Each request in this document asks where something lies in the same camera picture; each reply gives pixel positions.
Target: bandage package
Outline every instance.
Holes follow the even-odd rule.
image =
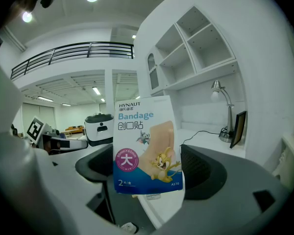
[[[181,190],[181,156],[170,97],[117,102],[114,120],[115,190],[126,194]]]

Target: white cabinet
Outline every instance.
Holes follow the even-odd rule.
[[[239,69],[225,38],[196,7],[168,29],[148,54],[147,62],[152,95],[161,90],[180,90]]]

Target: ceiling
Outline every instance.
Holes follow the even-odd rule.
[[[138,96],[138,82],[136,74],[114,73],[113,95],[114,101],[134,99]],[[101,95],[97,95],[93,87],[97,87]],[[67,103],[71,105],[82,105],[90,103],[103,103],[101,98],[105,99],[104,74],[69,76],[46,83],[32,85],[22,90],[24,100],[35,103],[44,102],[51,106]],[[52,99],[49,103],[38,99],[39,96]]]
[[[137,30],[142,21],[162,1],[55,0],[47,9],[44,9],[38,2],[32,12],[33,20],[30,23],[23,22],[22,17],[19,16],[9,23],[8,28],[22,44],[53,30],[82,23],[129,25]],[[112,35],[115,34],[122,36],[124,32],[117,30]]]

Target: metal railing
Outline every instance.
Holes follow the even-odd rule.
[[[134,58],[133,45],[117,42],[83,42],[44,51],[12,69],[11,79],[53,63],[89,57]]]

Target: black cable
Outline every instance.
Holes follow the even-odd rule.
[[[209,131],[197,131],[197,132],[196,132],[196,133],[195,133],[190,139],[185,139],[185,140],[183,141],[183,143],[182,143],[180,146],[182,146],[182,145],[184,144],[185,141],[187,141],[187,140],[191,140],[193,137],[195,137],[196,134],[197,134],[198,132],[208,132],[208,133],[210,133],[210,134],[220,135],[220,133],[213,133],[213,132],[209,132]]]

